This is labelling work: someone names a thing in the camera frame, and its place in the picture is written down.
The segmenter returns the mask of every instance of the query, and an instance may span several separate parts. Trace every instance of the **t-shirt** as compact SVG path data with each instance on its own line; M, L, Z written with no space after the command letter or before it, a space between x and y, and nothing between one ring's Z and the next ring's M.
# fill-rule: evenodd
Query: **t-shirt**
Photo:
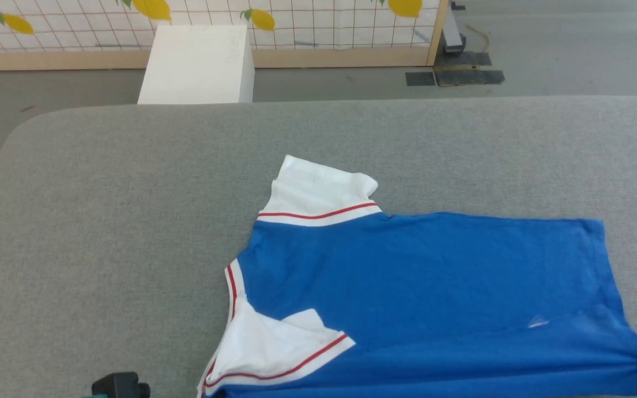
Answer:
M390 215L376 188L286 157L199 396L637 395L600 221Z

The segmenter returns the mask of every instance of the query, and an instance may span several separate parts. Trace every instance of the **red stripe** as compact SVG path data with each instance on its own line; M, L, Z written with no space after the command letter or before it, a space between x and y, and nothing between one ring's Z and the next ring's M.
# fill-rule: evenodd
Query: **red stripe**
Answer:
M235 318L235 302L237 302L237 288L235 288L235 278L232 276L232 265L228 265L228 277L230 277L230 288L232 288L232 315L230 319Z
M341 337L336 338L336 340L334 340L332 343L330 343L326 347L323 347L320 350L316 351L316 353L314 353L314 355L306 358L304 360L304 362L299 363L299 365L296 365L293 368L291 368L290 370L287 370L284 373L280 373L279 375L258 376L258 375L251 375L250 373L228 373L227 375L223 375L222 377L220 377L218 380L215 380L215 382L213 382L213 383L207 384L207 383L204 382L203 385L205 387L213 387L214 385L217 385L218 383L220 383L220 381L223 380L224 378L231 378L233 376L242 376L244 378L253 378L253 379L257 379L257 380L272 380L272 379L276 379L276 378L281 378L281 377L286 376L286 375L290 375L291 373L294 373L297 370L303 368L304 365L306 365L309 362L311 362L312 360L316 359L316 357L318 357L322 353L325 353L327 350L330 350L331 348L333 348L334 345L343 342L343 340L346 339L346 337L348 337L347 334L341 335Z
M270 216L283 215L286 217L296 217L296 218L303 218L303 219L319 219L319 218L331 217L332 215L354 211L355 209L360 209L362 207L369 207L369 206L377 206L377 203L364 203L361 205L346 207L345 209L341 209L339 211L334 211L334 212L321 214L321 215L301 215L301 214L293 214L293 213L260 213L258 214L258 217L270 217Z

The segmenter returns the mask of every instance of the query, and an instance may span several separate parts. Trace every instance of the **wire grid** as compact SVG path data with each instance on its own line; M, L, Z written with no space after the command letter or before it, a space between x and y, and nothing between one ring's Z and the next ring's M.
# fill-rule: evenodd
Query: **wire grid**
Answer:
M0 24L0 53L149 49L160 25L248 24L241 11L273 16L273 31L251 20L259 49L428 47L439 0L422 0L418 18L395 15L379 0L166 0L171 21L149 20L121 0L0 0L0 13L19 15L35 35Z

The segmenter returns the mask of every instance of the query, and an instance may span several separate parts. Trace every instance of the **gray floor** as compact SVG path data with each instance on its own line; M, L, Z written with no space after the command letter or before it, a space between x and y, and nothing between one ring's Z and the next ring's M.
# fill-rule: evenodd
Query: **gray floor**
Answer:
M407 87L403 69L260 70L255 101L637 95L637 2L471 0L457 19L468 50L488 33L499 86ZM0 72L0 148L18 124L78 106L135 103L143 71Z

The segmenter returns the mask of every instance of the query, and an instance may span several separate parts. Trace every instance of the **wooden frame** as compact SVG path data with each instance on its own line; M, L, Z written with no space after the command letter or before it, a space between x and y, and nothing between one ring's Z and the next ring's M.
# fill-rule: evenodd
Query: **wooden frame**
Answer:
M440 0L430 47L355 48L352 50L253 50L256 68L350 68L433 66L448 0ZM130 70L144 69L149 50L78 53L0 53L3 70Z

